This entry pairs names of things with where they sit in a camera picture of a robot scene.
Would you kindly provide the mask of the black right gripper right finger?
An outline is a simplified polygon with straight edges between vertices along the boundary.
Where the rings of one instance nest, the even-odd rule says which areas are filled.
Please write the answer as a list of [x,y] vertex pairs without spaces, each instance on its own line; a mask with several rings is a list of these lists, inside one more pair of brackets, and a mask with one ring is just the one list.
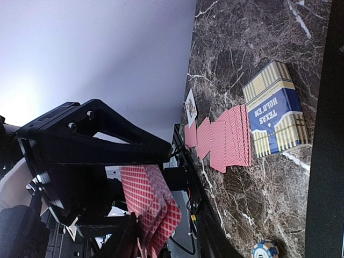
[[122,216],[123,222],[115,228],[115,232],[94,254],[94,257],[137,257],[138,254],[138,223],[135,213]]

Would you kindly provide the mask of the round black poker mat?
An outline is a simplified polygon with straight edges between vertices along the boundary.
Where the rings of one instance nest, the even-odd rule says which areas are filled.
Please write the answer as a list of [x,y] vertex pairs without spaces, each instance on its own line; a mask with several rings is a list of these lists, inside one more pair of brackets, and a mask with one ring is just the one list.
[[343,1],[329,17],[313,138],[306,257],[343,257]]

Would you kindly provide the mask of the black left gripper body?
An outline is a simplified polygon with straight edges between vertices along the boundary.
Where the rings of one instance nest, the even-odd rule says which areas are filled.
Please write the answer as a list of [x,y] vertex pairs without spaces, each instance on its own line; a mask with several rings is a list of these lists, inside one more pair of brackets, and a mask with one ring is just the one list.
[[96,161],[104,145],[90,130],[39,128],[37,121],[20,128],[1,121],[1,208],[27,205],[26,185],[38,177],[43,199],[61,223],[77,221],[82,234],[112,233],[124,220],[105,212],[123,189]]

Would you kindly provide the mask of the spilled red cards on table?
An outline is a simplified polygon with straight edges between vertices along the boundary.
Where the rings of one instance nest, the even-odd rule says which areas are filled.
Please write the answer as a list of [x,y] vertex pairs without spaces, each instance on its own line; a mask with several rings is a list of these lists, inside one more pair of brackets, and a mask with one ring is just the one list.
[[244,104],[225,110],[216,121],[206,117],[196,124],[196,106],[192,117],[184,126],[184,140],[187,149],[195,148],[197,156],[203,160],[210,156],[210,167],[226,173],[230,166],[249,167],[252,165],[252,146],[247,108]]

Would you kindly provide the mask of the red card deck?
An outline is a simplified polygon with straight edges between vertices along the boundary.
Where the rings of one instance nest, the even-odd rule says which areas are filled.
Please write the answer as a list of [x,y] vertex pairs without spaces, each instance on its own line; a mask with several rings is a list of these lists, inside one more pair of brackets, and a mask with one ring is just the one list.
[[139,223],[142,257],[158,257],[181,222],[181,212],[157,165],[123,166],[120,177],[129,213]]

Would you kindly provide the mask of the gold card box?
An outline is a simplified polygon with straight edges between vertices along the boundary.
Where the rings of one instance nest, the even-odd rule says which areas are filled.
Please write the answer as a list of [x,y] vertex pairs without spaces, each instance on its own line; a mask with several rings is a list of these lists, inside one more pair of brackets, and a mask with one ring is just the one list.
[[310,143],[303,110],[285,63],[270,61],[242,92],[257,157]]

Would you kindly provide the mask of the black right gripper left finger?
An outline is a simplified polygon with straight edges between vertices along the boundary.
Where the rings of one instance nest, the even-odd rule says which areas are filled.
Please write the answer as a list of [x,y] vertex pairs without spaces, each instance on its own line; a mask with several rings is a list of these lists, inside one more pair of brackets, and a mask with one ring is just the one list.
[[21,127],[24,156],[37,164],[121,166],[169,160],[171,144],[99,99],[66,102]]

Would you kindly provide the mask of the blue chip stack on table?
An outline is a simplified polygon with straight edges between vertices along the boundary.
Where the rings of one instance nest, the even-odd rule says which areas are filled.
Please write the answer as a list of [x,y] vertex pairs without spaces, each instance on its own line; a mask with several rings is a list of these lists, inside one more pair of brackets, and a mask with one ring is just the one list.
[[252,258],[279,258],[277,244],[269,239],[257,243],[251,251]]

